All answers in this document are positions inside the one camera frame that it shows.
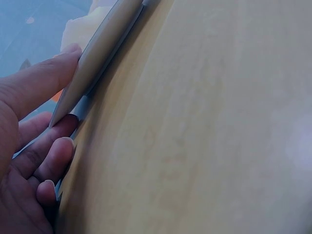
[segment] orange object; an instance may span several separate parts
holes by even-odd
[[[55,102],[58,102],[59,101],[59,98],[62,94],[63,90],[59,91],[57,94],[55,94],[51,99]]]

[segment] cream-colored object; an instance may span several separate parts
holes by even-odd
[[[59,233],[311,233],[311,9],[147,3],[78,130]]]
[[[78,43],[84,50],[111,9],[110,6],[100,6],[87,16],[69,20],[63,32],[60,50],[71,43]]]
[[[99,6],[113,6],[116,2],[117,0],[93,0],[89,10],[89,14]]]

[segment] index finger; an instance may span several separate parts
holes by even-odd
[[[0,79],[0,101],[23,119],[69,84],[80,55],[81,49],[74,45],[69,53]]]

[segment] hand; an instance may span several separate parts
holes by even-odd
[[[0,78],[0,233],[53,233],[45,211],[56,205],[53,183],[71,161],[73,143],[66,137],[76,129],[77,118],[66,116],[12,157],[48,127],[50,113],[19,121],[71,81],[81,49],[73,44],[65,52]]]

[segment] blurred background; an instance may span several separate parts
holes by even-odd
[[[68,20],[86,16],[92,0],[0,0],[0,77],[59,54]],[[52,100],[27,118],[52,112]]]

